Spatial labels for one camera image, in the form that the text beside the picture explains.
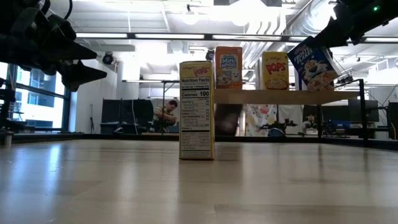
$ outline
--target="black metal post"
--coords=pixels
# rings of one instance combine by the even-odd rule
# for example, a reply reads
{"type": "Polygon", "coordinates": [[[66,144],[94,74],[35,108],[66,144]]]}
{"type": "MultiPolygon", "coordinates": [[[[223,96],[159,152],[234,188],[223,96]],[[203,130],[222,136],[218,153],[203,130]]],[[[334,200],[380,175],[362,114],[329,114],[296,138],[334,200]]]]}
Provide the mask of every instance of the black metal post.
{"type": "Polygon", "coordinates": [[[368,118],[366,117],[365,87],[363,79],[359,80],[359,97],[361,100],[363,144],[366,147],[368,146],[368,118]]]}
{"type": "Polygon", "coordinates": [[[317,105],[318,139],[322,138],[322,105],[317,105]]]}
{"type": "Polygon", "coordinates": [[[162,135],[164,133],[163,127],[164,127],[164,95],[165,95],[165,92],[166,92],[165,89],[166,89],[166,82],[163,81],[162,124],[161,124],[161,127],[160,127],[162,135]]]}

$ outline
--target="man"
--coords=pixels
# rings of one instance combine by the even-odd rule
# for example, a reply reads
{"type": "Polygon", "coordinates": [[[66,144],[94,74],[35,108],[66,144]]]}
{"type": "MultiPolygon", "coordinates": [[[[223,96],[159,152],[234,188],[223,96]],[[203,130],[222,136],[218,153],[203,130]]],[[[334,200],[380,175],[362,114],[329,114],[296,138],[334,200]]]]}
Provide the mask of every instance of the man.
{"type": "Polygon", "coordinates": [[[177,118],[173,114],[173,110],[177,108],[178,104],[175,100],[170,100],[165,106],[158,106],[154,110],[154,128],[155,132],[168,132],[169,126],[175,124],[177,118]]]}
{"type": "Polygon", "coordinates": [[[314,121],[315,121],[315,116],[313,114],[308,114],[307,120],[304,121],[302,125],[303,133],[306,133],[307,129],[310,128],[316,129],[318,127],[317,124],[314,123],[314,121]]]}

